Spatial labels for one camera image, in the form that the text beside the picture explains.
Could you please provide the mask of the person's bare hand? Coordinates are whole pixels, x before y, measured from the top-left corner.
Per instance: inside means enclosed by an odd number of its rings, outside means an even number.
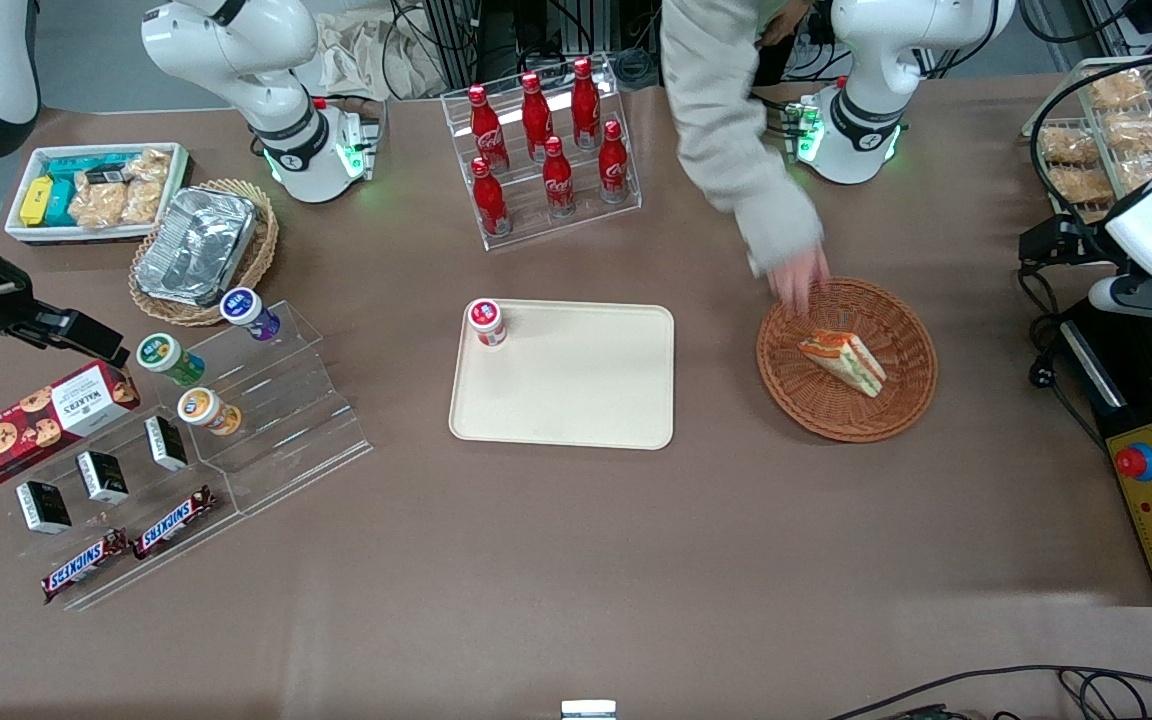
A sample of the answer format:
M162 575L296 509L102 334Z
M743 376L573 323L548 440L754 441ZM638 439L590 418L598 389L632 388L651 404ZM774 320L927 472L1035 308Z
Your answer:
M826 252L819 243L814 243L770 270L765 276L787 313L801 316L809 313L814 287L827 285L831 272Z

